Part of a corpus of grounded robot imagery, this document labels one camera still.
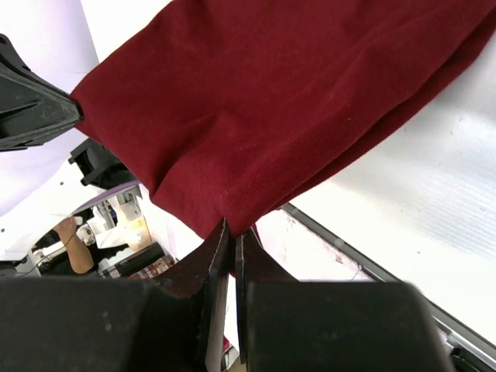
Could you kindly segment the dark red t shirt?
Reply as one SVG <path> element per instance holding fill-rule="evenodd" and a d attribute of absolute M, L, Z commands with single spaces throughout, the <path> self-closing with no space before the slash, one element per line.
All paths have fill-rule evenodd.
<path fill-rule="evenodd" d="M 156 206 L 238 236 L 399 129 L 494 31 L 493 1 L 173 1 L 71 97 Z"/>

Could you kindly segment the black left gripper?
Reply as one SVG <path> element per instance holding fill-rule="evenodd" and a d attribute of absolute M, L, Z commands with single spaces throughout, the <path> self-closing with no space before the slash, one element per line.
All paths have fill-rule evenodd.
<path fill-rule="evenodd" d="M 83 120 L 69 95 L 34 74 L 1 35 L 1 149 L 42 146 Z M 71 151 L 70 164 L 81 171 L 81 184 L 110 190 L 135 176 L 111 151 L 86 139 Z"/>

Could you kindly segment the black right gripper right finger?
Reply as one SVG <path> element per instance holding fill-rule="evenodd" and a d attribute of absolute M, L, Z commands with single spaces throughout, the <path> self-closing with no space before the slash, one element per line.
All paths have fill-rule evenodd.
<path fill-rule="evenodd" d="M 247 364 L 248 301 L 247 288 L 251 281 L 297 282 L 264 248 L 256 228 L 236 238 L 233 275 L 236 278 L 236 311 L 241 364 Z"/>

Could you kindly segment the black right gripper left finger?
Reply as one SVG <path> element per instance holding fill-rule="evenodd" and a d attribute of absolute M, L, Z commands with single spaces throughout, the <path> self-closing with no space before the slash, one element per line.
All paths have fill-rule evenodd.
<path fill-rule="evenodd" d="M 229 276 L 229 226 L 157 278 L 165 295 L 168 364 L 220 364 Z"/>

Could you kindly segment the person in background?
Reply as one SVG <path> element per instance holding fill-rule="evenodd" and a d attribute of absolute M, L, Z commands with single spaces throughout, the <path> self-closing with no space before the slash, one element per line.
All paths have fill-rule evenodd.
<path fill-rule="evenodd" d="M 112 258 L 128 247 L 123 244 L 100 249 L 95 243 L 86 245 L 76 235 L 77 229 L 75 217 L 65 218 L 36 243 L 37 249 L 47 248 L 55 243 L 63 243 L 65 248 L 64 253 L 39 265 L 43 276 L 81 276 L 97 272 L 98 265 L 104 259 Z"/>

